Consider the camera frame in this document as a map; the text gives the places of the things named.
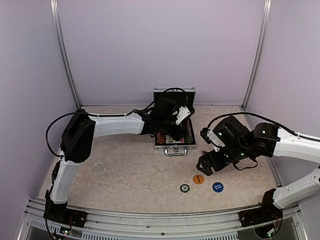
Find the green poker chip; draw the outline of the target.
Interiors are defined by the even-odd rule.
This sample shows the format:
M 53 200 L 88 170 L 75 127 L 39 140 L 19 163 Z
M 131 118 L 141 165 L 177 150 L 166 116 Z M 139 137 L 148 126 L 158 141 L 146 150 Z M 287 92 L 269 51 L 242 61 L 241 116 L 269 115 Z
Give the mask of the green poker chip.
M 190 191 L 190 186 L 188 184 L 182 184 L 179 189 L 182 193 L 188 193 Z

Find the aluminium poker set case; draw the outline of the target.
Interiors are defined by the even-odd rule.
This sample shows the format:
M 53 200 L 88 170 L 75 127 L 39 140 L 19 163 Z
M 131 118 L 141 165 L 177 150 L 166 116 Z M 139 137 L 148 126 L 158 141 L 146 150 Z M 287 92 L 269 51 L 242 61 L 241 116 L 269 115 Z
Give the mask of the aluminium poker set case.
M 194 150 L 197 148 L 196 138 L 191 119 L 192 115 L 184 120 L 189 120 L 195 144 L 188 144 L 185 142 L 176 144 L 166 143 L 166 138 L 171 137 L 167 132 L 169 126 L 176 125 L 175 121 L 177 118 L 173 115 L 173 113 L 177 111 L 179 107 L 187 106 L 189 108 L 194 108 L 195 96 L 196 88 L 192 86 L 153 88 L 153 100 L 155 104 L 153 112 L 155 113 L 156 117 L 164 121 L 164 123 L 166 124 L 166 126 L 161 127 L 158 131 L 165 133 L 165 144 L 156 145 L 156 135 L 158 132 L 154 137 L 154 149 L 156 151 L 162 151 L 168 157 L 182 157 L 187 155 L 188 150 Z

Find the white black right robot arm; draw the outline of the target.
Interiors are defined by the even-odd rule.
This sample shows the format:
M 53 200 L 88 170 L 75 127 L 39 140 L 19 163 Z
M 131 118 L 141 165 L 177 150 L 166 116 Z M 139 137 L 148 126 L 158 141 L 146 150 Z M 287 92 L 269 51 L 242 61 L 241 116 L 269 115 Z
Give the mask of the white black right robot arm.
M 229 165 L 235 169 L 244 159 L 254 163 L 257 158 L 286 157 L 320 162 L 320 139 L 303 135 L 288 127 L 258 114 L 253 116 L 263 121 L 249 130 L 237 118 L 237 113 L 227 113 L 215 117 L 220 122 L 211 129 L 209 126 L 200 132 L 201 137 L 214 145 L 214 150 L 199 157 L 196 168 L 206 176 L 219 172 Z M 214 144 L 219 139 L 222 145 Z M 277 210 L 281 210 L 294 202 L 300 201 L 320 191 L 320 169 L 295 182 L 273 188 L 264 193 L 260 207 L 256 210 L 256 218 L 266 222 Z

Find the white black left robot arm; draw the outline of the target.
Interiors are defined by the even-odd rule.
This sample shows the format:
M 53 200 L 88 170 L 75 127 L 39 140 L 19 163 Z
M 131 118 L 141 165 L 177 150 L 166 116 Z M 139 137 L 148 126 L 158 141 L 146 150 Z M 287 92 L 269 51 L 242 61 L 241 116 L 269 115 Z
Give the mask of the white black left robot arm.
M 44 218 L 63 223 L 75 215 L 86 216 L 83 211 L 69 210 L 67 201 L 75 173 L 91 155 L 95 138 L 125 134 L 155 137 L 159 132 L 165 132 L 179 141 L 185 135 L 182 122 L 195 112 L 188 106 L 191 99 L 185 89 L 171 87 L 144 109 L 123 114 L 98 114 L 78 109 L 56 118 L 54 124 L 71 117 L 61 135 L 60 153 L 54 153 L 59 161 L 51 174 L 51 187 L 45 193 Z

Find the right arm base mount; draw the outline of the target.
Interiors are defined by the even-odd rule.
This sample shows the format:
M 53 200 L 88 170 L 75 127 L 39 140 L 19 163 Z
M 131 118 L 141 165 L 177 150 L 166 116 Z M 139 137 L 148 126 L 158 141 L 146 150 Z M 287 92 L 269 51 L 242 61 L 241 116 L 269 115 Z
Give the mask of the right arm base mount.
M 262 224 L 265 221 L 265 217 L 263 216 L 263 212 L 260 208 L 240 211 L 238 216 L 243 228 Z

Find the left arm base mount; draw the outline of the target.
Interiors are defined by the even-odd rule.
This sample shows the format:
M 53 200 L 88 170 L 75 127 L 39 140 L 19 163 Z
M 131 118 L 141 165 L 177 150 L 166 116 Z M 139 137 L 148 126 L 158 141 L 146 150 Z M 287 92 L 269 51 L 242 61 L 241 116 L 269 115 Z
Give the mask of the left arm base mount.
M 68 225 L 70 227 L 84 228 L 88 213 L 70 208 L 46 209 L 43 217 L 46 220 Z

